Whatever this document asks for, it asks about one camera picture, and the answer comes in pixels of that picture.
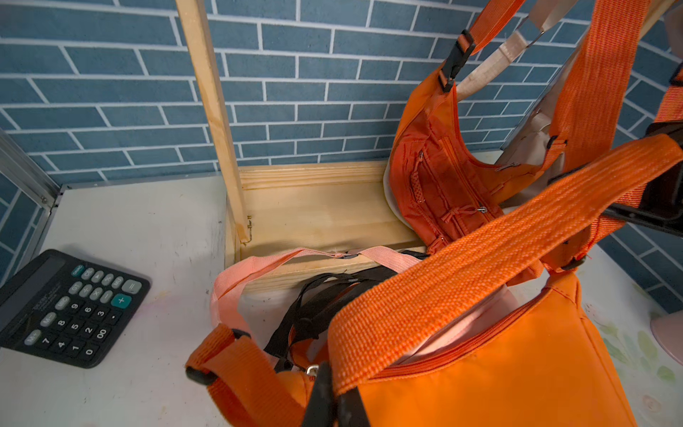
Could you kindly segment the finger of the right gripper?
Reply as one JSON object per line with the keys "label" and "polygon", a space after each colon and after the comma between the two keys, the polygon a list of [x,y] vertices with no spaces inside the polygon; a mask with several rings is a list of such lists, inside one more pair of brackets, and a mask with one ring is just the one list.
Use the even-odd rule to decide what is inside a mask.
{"label": "finger of the right gripper", "polygon": [[604,217],[682,237],[682,162],[647,184],[635,207],[616,202]]}

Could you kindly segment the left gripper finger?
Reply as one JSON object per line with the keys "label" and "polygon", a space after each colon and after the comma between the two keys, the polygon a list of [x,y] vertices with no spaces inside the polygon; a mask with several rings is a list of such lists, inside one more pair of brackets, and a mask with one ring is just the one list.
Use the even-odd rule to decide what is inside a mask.
{"label": "left gripper finger", "polygon": [[334,396],[332,368],[327,362],[306,369],[314,379],[303,427],[310,426],[369,426],[369,418],[358,389]]}

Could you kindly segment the orange bag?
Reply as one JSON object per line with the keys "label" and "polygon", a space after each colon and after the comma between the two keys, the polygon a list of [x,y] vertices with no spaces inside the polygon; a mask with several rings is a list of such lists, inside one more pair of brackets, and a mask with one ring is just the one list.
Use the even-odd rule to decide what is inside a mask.
{"label": "orange bag", "polygon": [[[655,120],[646,131],[647,136],[666,135],[677,144],[682,144],[682,67],[679,66],[670,78],[669,89],[663,96]],[[641,201],[647,185],[630,190],[617,202],[625,202],[627,206],[635,207]],[[626,222],[604,217],[593,224],[591,246],[596,245],[606,236],[622,228]]]}
{"label": "orange bag", "polygon": [[[505,215],[367,291],[327,331],[334,396],[358,389],[369,426],[633,426],[608,348],[574,272],[552,274],[518,305],[512,279],[551,243],[682,160],[666,135],[630,142]],[[549,193],[618,179],[570,201],[551,225]],[[235,426],[302,426],[314,379],[277,373],[249,334],[218,325],[187,377]]]}
{"label": "orange bag", "polygon": [[[551,116],[540,124],[549,124],[549,130],[537,127],[534,136],[529,133],[505,151],[504,165],[475,165],[478,177],[486,190],[484,195],[500,207],[512,203],[512,212],[560,181],[571,181],[579,172],[597,165],[597,159],[611,151],[617,121],[628,88],[636,51],[643,34],[661,17],[674,1],[596,1],[592,24],[581,47],[572,58],[571,67],[563,71],[560,80],[542,100],[541,110]],[[513,36],[493,53],[489,59],[471,73],[457,88],[457,95],[474,94],[475,90],[497,77],[521,52],[522,36]],[[536,118],[531,119],[524,131],[531,132]],[[594,178],[592,181],[569,190],[560,196],[553,190],[546,197],[547,208],[559,208],[551,213],[551,225],[565,221],[570,201],[587,201],[585,190],[594,190],[602,183],[613,189],[618,179]],[[540,275],[540,265],[552,275],[575,270],[591,248],[600,240],[620,229],[625,220],[609,219],[607,208],[599,208],[591,221],[576,228],[561,242],[551,243],[541,255],[532,258],[530,269],[534,278]]]}

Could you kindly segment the beige sling bag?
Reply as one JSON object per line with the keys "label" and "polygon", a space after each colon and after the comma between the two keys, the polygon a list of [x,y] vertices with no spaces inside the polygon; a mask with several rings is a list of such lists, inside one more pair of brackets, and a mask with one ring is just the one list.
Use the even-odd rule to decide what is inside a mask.
{"label": "beige sling bag", "polygon": [[469,30],[476,39],[473,66],[458,75],[458,100],[464,141],[484,151],[499,149],[542,90],[556,77],[589,26],[592,1],[526,1],[522,17],[504,18],[501,30],[482,24],[483,1],[471,1],[478,12],[463,12],[456,1],[447,9],[430,1],[413,9],[375,2],[371,26],[439,34],[431,58],[442,60],[454,46],[453,35]]}

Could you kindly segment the pink pen cup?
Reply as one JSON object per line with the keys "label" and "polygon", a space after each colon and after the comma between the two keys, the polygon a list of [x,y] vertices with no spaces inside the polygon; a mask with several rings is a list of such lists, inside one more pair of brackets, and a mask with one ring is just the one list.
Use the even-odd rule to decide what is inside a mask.
{"label": "pink pen cup", "polygon": [[651,332],[665,352],[683,365],[683,311],[650,321]]}

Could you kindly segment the wooden hanging rack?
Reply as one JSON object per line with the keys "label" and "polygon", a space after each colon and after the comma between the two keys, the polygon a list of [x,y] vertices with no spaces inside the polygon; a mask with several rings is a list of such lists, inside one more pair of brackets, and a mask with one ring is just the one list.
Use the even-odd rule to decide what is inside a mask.
{"label": "wooden hanging rack", "polygon": [[[491,1],[480,19],[490,30],[501,30],[503,19],[513,18],[519,8],[518,1]],[[177,9],[227,190],[225,270],[252,256],[285,254],[297,248],[353,254],[371,247],[389,247],[429,257],[447,248],[429,254],[425,243],[397,214],[395,199],[385,187],[400,121],[391,128],[393,139],[386,161],[239,168],[205,6],[200,1],[181,1]],[[440,72],[445,93],[456,92],[458,75],[477,47],[469,30],[458,30],[454,41],[448,56],[432,70]],[[411,89],[409,98],[417,87]],[[459,117],[457,92],[456,96]],[[509,213],[511,204],[501,206],[503,216],[520,207]],[[515,276],[510,286],[548,272],[541,263],[540,275],[534,278],[530,267]]]}

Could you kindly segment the black desk calculator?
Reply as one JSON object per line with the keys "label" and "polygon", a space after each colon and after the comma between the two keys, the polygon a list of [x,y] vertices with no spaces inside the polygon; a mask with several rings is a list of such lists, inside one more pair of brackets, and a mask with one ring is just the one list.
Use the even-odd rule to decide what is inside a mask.
{"label": "black desk calculator", "polygon": [[89,369],[122,336],[151,289],[136,274],[49,249],[1,287],[1,345]]}

